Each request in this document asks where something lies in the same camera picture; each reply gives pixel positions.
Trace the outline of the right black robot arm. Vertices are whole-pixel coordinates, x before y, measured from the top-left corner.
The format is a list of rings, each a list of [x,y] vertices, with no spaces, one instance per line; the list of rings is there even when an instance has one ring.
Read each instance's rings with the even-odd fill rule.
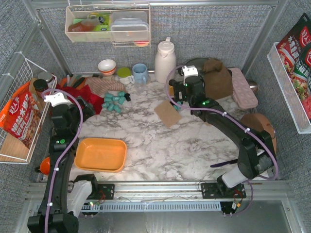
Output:
[[[274,145],[270,134],[249,128],[226,112],[214,99],[206,97],[203,78],[190,76],[183,81],[167,79],[166,86],[173,86],[174,97],[171,101],[178,104],[185,101],[192,115],[200,118],[224,133],[239,149],[237,164],[221,176],[222,182],[233,187],[246,180],[260,176],[274,167],[278,176],[278,167]]]

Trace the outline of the orange storage basket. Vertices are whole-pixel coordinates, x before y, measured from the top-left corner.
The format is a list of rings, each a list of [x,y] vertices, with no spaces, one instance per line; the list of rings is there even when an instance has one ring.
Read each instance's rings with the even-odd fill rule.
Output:
[[[74,164],[82,170],[120,172],[126,155],[127,145],[122,140],[89,137],[80,141]]]

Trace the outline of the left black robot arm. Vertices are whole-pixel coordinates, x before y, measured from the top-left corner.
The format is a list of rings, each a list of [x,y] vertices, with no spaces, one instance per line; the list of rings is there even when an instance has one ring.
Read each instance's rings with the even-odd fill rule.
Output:
[[[89,196],[98,190],[93,174],[78,176],[68,191],[69,175],[78,145],[83,112],[78,101],[52,108],[54,135],[50,138],[50,171],[42,203],[36,216],[28,219],[32,233],[76,233],[79,214]]]

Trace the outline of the brown cloth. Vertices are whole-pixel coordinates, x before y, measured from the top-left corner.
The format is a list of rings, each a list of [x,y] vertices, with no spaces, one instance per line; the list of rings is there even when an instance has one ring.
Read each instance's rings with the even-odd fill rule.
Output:
[[[202,69],[206,97],[218,100],[233,94],[232,75],[217,59],[208,59]]]

